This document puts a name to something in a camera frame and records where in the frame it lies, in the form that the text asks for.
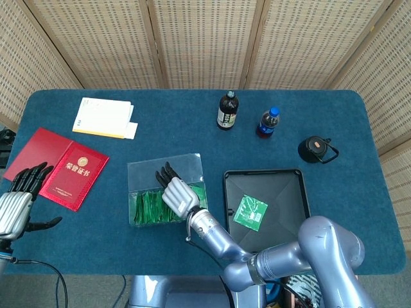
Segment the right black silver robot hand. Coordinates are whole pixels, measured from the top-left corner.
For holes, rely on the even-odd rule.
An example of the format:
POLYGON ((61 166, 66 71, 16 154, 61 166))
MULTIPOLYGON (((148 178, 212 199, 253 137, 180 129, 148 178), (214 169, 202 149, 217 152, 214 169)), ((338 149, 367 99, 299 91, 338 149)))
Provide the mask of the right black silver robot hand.
POLYGON ((177 172, 166 162, 155 177, 164 188, 162 200, 180 218, 187 219, 194 208, 200 207, 200 199, 196 192, 181 179, 177 172))

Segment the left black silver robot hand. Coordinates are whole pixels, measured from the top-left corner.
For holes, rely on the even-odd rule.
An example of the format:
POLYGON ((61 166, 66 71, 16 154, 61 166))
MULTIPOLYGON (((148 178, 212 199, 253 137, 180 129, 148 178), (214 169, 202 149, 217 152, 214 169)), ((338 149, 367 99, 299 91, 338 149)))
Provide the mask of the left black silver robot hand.
POLYGON ((19 171, 7 192, 1 195, 1 240, 15 241, 26 232, 53 228, 62 221, 58 216, 47 222, 32 223, 30 214, 43 182, 54 166, 47 162, 19 171))

